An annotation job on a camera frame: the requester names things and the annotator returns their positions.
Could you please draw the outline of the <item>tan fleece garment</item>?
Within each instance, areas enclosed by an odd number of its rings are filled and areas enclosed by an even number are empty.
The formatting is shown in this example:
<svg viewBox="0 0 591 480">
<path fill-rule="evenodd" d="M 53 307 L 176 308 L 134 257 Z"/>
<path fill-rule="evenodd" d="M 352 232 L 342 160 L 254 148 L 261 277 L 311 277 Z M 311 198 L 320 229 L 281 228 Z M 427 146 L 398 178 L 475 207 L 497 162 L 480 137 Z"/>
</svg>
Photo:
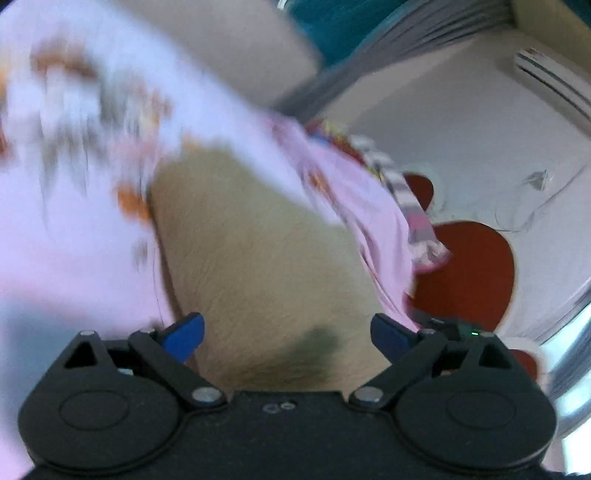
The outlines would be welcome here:
<svg viewBox="0 0 591 480">
<path fill-rule="evenodd" d="M 256 178 L 224 149 L 156 169 L 149 204 L 179 310 L 204 317 L 197 371 L 226 394 L 349 394 L 389 365 L 381 311 L 348 230 Z"/>
</svg>

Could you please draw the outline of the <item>striped pink pillow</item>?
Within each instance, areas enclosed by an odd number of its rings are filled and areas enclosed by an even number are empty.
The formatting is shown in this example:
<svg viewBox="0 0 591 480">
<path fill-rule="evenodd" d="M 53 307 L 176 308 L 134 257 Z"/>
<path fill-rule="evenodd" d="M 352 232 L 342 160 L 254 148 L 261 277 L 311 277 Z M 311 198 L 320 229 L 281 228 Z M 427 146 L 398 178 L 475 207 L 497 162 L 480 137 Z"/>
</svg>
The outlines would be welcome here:
<svg viewBox="0 0 591 480">
<path fill-rule="evenodd" d="M 448 248 L 437 238 L 429 216 L 394 160 L 381 151 L 374 140 L 353 134 L 348 127 L 327 119 L 312 121 L 305 131 L 344 152 L 376 177 L 391 194 L 409 225 L 409 245 L 415 270 L 431 272 L 446 263 L 450 255 Z"/>
</svg>

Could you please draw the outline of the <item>pink folded blanket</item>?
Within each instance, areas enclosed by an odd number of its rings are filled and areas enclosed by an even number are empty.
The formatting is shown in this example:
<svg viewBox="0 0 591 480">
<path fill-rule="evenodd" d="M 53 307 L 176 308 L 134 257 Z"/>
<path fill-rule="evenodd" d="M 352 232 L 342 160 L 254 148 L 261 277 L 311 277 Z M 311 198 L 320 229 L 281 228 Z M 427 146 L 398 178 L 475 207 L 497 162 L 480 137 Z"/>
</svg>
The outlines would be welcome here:
<svg viewBox="0 0 591 480">
<path fill-rule="evenodd" d="M 383 312 L 418 331 L 408 308 L 414 280 L 409 225 L 392 195 L 358 161 L 328 142 L 308 136 L 297 121 L 269 113 L 259 121 L 286 154 L 318 212 L 341 219 L 355 237 Z"/>
</svg>

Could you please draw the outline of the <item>pink floral bed sheet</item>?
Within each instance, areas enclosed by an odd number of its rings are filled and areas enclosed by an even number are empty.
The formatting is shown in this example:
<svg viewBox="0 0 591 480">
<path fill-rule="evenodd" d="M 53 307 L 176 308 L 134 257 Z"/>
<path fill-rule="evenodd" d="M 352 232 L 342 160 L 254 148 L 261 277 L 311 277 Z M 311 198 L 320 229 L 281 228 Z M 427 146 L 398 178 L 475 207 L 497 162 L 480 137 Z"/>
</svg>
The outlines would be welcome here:
<svg viewBox="0 0 591 480">
<path fill-rule="evenodd" d="M 12 2 L 1 84 L 1 475 L 18 479 L 18 410 L 67 342 L 172 322 L 147 208 L 159 164 L 226 146 L 308 197 L 262 110 L 112 2 Z"/>
</svg>

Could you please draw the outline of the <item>grey curtain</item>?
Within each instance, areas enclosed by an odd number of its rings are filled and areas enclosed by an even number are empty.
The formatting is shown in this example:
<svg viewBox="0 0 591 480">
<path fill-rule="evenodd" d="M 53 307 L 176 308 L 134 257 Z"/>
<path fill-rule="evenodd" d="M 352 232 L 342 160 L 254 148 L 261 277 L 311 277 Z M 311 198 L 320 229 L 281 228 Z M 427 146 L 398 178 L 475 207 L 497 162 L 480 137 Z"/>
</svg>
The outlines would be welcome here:
<svg viewBox="0 0 591 480">
<path fill-rule="evenodd" d="M 505 0 L 408 1 L 348 59 L 321 69 L 284 94 L 273 109 L 307 123 L 363 76 L 393 63 L 447 47 L 475 34 L 514 25 Z"/>
</svg>

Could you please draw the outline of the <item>white wall air conditioner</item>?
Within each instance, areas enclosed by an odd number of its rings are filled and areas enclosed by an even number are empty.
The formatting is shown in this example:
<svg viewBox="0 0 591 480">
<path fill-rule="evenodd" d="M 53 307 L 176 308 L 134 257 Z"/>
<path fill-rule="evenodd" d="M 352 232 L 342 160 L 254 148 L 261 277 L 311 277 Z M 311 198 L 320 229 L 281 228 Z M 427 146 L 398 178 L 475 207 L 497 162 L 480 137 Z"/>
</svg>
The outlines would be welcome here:
<svg viewBox="0 0 591 480">
<path fill-rule="evenodd" d="M 590 129 L 590 81 L 534 48 L 519 50 L 515 74 L 538 96 Z"/>
</svg>

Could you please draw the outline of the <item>window with white frame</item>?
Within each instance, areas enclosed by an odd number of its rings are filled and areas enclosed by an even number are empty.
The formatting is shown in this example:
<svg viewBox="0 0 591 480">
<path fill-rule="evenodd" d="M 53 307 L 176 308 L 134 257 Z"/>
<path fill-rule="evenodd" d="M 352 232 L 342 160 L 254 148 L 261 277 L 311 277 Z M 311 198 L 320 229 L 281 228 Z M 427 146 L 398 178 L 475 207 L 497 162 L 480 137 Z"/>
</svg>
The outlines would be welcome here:
<svg viewBox="0 0 591 480">
<path fill-rule="evenodd" d="M 277 1 L 276 7 L 294 21 L 320 54 L 322 66 L 332 67 L 353 51 L 408 1 L 297 0 Z"/>
</svg>

